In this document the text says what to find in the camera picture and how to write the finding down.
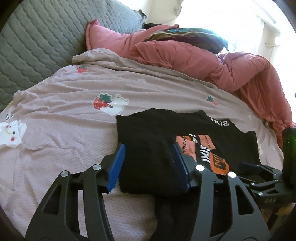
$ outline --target pink comforter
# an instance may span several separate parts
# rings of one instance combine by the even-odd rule
[[[293,126],[292,112],[275,68],[264,57],[248,53],[215,55],[176,41],[135,44],[125,56],[182,72],[215,84],[243,100],[261,119],[270,122],[282,148],[282,130]]]

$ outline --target cartoon face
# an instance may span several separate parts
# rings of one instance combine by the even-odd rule
[[[17,147],[22,143],[22,137],[27,130],[27,125],[21,121],[12,123],[0,123],[0,145],[6,145],[11,148]]]
[[[129,100],[123,98],[120,94],[116,94],[114,98],[108,93],[101,93],[93,102],[94,108],[105,112],[109,115],[118,115],[128,105]]]

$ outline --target quilted fabric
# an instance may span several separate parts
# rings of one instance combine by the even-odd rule
[[[116,0],[24,0],[0,32],[0,112],[13,94],[86,51],[85,27],[98,19],[119,33],[142,28],[145,15]]]

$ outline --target pink pillow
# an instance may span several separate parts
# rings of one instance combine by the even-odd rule
[[[132,34],[121,34],[100,25],[97,19],[89,22],[86,27],[87,50],[106,48],[125,58],[128,51],[137,43],[143,41],[152,33],[160,30],[178,28],[179,25],[158,25],[146,31],[137,31]]]

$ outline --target white curtain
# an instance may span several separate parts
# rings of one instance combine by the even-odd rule
[[[179,17],[170,24],[212,30],[229,42],[229,51],[256,54],[264,22],[253,7],[252,0],[184,0]]]

